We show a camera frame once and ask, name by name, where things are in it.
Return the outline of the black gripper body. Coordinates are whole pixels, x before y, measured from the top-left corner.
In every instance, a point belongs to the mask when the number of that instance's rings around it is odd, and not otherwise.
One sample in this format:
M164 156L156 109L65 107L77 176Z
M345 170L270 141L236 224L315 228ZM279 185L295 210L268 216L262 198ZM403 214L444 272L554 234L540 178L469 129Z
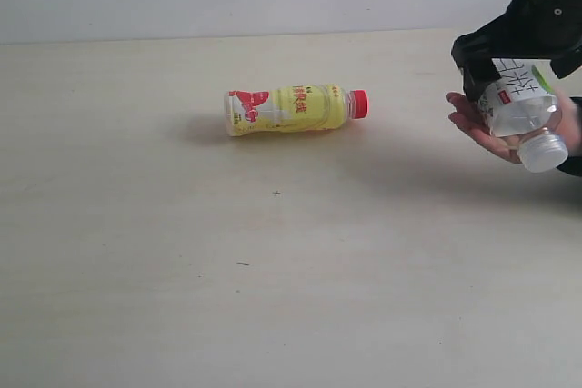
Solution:
M512 0L501 19L495 56L581 56L581 0Z

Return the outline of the dark sleeve forearm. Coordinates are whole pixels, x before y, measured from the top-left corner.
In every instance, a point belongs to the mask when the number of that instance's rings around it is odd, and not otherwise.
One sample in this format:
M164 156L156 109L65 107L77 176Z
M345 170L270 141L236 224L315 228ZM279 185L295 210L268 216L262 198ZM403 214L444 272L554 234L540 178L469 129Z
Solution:
M557 169L575 177L581 176L581 98L559 95L562 119L557 132L568 150L567 160Z

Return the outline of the open human hand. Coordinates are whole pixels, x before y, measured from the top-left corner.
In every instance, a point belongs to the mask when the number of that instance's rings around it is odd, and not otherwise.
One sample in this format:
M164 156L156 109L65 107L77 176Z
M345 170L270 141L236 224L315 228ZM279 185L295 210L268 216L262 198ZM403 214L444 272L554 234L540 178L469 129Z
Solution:
M558 96L565 94L555 91L555 95L559 101ZM489 134L477 108L463 94L449 92L446 94L446 100L455 108L448 118L460 131L491 154L512 164L520 164L517 152L510 150L500 139Z

